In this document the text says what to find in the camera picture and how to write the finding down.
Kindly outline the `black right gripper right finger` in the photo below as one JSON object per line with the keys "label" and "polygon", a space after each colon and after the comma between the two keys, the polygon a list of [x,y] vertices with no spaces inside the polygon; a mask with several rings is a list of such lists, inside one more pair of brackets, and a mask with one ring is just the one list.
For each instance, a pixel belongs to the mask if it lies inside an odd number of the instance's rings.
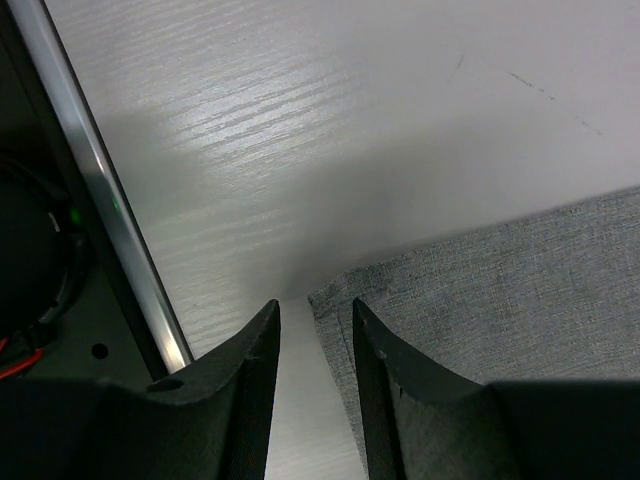
{"label": "black right gripper right finger", "polygon": [[481,385],[352,305],[353,349],[372,479],[635,479],[635,381]]}

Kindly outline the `grey cloth napkin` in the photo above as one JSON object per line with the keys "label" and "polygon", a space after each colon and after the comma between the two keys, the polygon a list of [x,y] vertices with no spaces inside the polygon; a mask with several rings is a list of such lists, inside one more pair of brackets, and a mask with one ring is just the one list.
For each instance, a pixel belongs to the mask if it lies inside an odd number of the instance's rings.
{"label": "grey cloth napkin", "polygon": [[342,273],[311,293],[320,343],[362,443],[355,300],[417,350],[479,383],[637,378],[639,192],[430,243]]}

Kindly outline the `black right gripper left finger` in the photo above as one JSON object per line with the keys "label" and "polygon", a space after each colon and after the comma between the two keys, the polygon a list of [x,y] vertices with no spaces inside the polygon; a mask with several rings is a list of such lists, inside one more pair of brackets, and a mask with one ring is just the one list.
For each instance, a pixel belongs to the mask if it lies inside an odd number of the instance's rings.
{"label": "black right gripper left finger", "polygon": [[280,352],[280,306],[136,391],[108,380],[1,387],[5,479],[261,479]]}

